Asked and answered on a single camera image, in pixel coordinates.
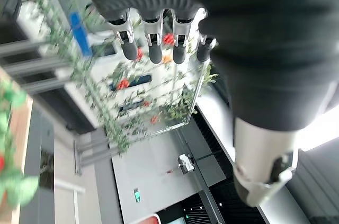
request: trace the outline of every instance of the exit sign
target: exit sign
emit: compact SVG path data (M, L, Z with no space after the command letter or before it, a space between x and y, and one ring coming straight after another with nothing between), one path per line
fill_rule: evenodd
M138 188L134 189L134 197L136 198L137 203L141 201L140 192L138 191Z

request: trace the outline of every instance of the white wall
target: white wall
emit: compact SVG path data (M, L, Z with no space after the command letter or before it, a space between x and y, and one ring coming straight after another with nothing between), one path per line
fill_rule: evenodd
M113 157L123 219L126 224L162 210L198 192L193 174L177 169L183 151L172 132L133 144L121 157ZM174 168L174 173L166 172ZM137 203L134 189L141 202Z

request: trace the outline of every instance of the ceiling light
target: ceiling light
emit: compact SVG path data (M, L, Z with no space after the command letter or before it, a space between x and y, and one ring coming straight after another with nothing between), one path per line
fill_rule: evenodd
M317 117L299 132L298 146L309 151L339 137L339 106Z

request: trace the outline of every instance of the robotic hand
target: robotic hand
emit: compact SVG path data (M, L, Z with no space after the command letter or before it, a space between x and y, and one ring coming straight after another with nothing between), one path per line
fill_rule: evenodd
M322 112L339 78L339 0L93 0L128 45L126 10L138 9L145 35L160 61L158 20L174 11L174 60L184 59L187 30L202 5L202 45L219 46L211 60L225 78L234 116L236 190L258 206L292 178L298 131ZM201 61L206 54L200 54Z

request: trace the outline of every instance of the black fabric sleeve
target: black fabric sleeve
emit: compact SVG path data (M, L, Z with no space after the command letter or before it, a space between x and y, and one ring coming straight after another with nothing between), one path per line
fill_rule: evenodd
M234 115L279 131L310 124L339 79L339 0L196 1Z

